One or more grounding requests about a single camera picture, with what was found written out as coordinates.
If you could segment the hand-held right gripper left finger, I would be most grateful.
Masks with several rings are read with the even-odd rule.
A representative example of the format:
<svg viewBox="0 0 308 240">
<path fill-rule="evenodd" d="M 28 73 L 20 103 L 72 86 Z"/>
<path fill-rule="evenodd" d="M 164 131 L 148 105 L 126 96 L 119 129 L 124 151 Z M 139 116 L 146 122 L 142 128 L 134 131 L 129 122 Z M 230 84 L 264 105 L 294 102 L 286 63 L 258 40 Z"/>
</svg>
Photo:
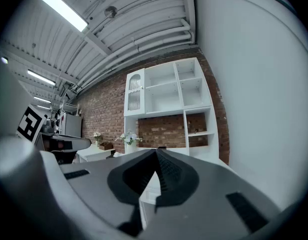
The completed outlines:
<svg viewBox="0 0 308 240">
<path fill-rule="evenodd" d="M 78 196 L 97 215 L 122 232 L 138 236 L 146 227 L 141 203 L 146 192 L 149 215 L 156 201 L 156 158 L 142 160 L 146 150 L 90 162 L 64 164 L 60 169 Z"/>
</svg>

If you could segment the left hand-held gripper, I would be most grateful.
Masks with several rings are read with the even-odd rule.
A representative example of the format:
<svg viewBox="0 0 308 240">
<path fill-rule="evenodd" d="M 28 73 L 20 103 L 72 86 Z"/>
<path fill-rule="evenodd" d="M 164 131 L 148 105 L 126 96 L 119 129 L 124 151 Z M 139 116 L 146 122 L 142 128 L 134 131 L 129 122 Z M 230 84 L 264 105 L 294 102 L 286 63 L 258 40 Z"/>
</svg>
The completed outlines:
<svg viewBox="0 0 308 240">
<path fill-rule="evenodd" d="M 59 164 L 73 162 L 76 152 L 90 147 L 87 138 L 76 138 L 55 133 L 52 123 L 28 106 L 16 130 L 16 135 L 32 142 L 38 150 L 54 154 Z"/>
</svg>

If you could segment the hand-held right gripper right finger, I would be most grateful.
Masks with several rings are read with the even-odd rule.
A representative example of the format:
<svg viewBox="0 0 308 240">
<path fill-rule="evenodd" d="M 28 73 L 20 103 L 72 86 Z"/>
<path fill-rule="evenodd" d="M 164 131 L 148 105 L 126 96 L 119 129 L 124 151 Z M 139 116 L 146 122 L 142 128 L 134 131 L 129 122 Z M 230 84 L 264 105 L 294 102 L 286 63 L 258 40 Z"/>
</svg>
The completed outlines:
<svg viewBox="0 0 308 240">
<path fill-rule="evenodd" d="M 267 240 L 280 209 L 227 167 L 173 151 L 195 169 L 196 191 L 183 204 L 160 207 L 143 240 Z"/>
</svg>

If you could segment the black tissue box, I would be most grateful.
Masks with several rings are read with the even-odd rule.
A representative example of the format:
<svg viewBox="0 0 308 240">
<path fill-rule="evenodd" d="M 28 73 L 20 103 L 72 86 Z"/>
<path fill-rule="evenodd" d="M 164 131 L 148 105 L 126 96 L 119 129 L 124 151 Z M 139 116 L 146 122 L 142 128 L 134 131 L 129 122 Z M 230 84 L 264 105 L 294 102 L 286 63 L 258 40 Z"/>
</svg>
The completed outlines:
<svg viewBox="0 0 308 240">
<path fill-rule="evenodd" d="M 119 152 L 115 152 L 115 151 L 111 151 L 111 155 L 107 156 L 106 159 L 110 159 L 110 158 L 117 158 L 117 157 L 120 157 L 120 156 L 123 156 L 124 153 L 119 153 Z"/>
</svg>

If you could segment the white side table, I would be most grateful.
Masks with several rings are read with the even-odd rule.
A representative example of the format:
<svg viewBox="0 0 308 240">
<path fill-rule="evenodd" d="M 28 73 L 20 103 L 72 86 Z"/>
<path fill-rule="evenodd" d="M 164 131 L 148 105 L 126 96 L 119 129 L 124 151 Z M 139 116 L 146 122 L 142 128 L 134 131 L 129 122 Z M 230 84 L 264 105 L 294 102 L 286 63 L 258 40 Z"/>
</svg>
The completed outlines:
<svg viewBox="0 0 308 240">
<path fill-rule="evenodd" d="M 86 163 L 99 160 L 105 160 L 107 157 L 114 155 L 115 149 L 101 150 L 92 144 L 89 148 L 78 150 L 74 157 L 73 163 Z"/>
</svg>

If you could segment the grey metal cabinet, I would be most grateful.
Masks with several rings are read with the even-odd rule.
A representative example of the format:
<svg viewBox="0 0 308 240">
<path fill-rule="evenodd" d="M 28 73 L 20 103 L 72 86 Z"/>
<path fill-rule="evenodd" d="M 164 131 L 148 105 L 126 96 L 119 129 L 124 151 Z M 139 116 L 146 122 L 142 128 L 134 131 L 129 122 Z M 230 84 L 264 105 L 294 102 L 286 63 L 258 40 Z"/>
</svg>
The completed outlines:
<svg viewBox="0 0 308 240">
<path fill-rule="evenodd" d="M 82 117 L 65 114 L 64 115 L 64 135 L 81 137 Z"/>
</svg>

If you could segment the blue white flower bouquet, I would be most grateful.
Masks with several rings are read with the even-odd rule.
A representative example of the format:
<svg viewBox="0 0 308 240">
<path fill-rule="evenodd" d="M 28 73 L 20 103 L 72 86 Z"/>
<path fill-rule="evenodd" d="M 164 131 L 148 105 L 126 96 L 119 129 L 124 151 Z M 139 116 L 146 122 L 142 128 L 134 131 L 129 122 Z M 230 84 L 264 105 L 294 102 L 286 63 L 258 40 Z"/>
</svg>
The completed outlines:
<svg viewBox="0 0 308 240">
<path fill-rule="evenodd" d="M 143 138 L 138 137 L 138 135 L 136 133 L 128 131 L 128 132 L 123 133 L 120 136 L 118 136 L 115 139 L 115 141 L 117 141 L 117 140 L 124 141 L 127 145 L 130 146 L 130 145 L 132 145 L 136 142 L 142 142 Z"/>
</svg>

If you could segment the white shelf cabinet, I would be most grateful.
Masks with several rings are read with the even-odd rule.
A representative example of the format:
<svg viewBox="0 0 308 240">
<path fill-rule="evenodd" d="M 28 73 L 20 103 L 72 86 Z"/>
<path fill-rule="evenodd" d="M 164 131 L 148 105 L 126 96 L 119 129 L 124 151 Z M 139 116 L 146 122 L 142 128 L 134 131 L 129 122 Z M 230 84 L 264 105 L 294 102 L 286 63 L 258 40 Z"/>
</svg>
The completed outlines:
<svg viewBox="0 0 308 240">
<path fill-rule="evenodd" d="M 167 147 L 197 159 L 219 159 L 214 105 L 195 57 L 145 69 L 145 114 L 124 116 L 124 132 L 136 133 L 137 149 Z"/>
</svg>

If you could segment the white ceiling pipe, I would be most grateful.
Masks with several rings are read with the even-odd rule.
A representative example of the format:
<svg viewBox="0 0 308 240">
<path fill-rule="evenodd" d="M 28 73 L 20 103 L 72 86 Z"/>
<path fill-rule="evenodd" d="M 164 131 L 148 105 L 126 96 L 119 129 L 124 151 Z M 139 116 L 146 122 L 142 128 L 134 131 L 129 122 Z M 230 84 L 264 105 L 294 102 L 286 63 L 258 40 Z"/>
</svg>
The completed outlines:
<svg viewBox="0 0 308 240">
<path fill-rule="evenodd" d="M 129 63 L 137 59 L 140 56 L 154 53 L 170 47 L 193 44 L 194 42 L 195 38 L 193 32 L 190 30 L 186 30 L 157 37 L 155 39 L 141 43 L 136 47 L 133 46 L 129 50 L 126 50 L 125 52 L 114 57 L 109 62 L 99 67 L 76 90 L 71 90 L 78 94 L 83 89 L 91 85 L 93 82 L 99 80 L 102 77 L 106 77 L 107 74 L 125 65 L 125 63 Z"/>
<path fill-rule="evenodd" d="M 72 88 L 72 90 L 76 90 L 78 87 L 80 87 L 80 85 L 92 74 L 94 73 L 99 67 L 101 67 L 102 65 L 104 65 L 105 63 L 109 62 L 111 59 L 113 59 L 114 57 L 120 55 L 121 53 L 129 50 L 132 47 L 138 46 L 139 44 L 142 44 L 146 41 L 158 38 L 158 37 L 162 37 L 165 36 L 167 34 L 172 34 L 172 33 L 176 33 L 176 32 L 180 32 L 180 31 L 189 31 L 190 25 L 187 23 L 186 20 L 184 20 L 183 18 L 180 20 L 181 24 L 183 26 L 179 26 L 179 27 L 174 27 L 174 28 L 169 28 L 166 30 L 162 30 L 159 32 L 155 32 L 152 33 L 150 35 L 144 36 L 142 38 L 139 38 L 137 40 L 133 40 L 130 43 L 128 43 L 127 45 L 121 47 L 120 49 L 116 50 L 115 52 L 113 52 L 112 54 L 108 55 L 106 58 L 104 58 L 101 62 L 99 62 L 96 66 L 94 66 L 85 76 L 83 76 L 79 82 L 77 84 L 74 85 L 74 87 Z"/>
</svg>

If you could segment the round ceiling fixture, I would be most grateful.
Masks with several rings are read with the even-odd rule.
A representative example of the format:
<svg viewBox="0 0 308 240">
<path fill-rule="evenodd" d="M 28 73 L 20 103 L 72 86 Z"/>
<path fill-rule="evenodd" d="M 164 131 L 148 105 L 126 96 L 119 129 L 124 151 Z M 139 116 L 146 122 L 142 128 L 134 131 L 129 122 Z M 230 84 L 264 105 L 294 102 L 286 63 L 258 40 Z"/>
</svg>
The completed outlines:
<svg viewBox="0 0 308 240">
<path fill-rule="evenodd" d="M 112 19 L 116 16 L 118 10 L 115 6 L 109 6 L 104 10 L 104 15 L 108 19 Z"/>
</svg>

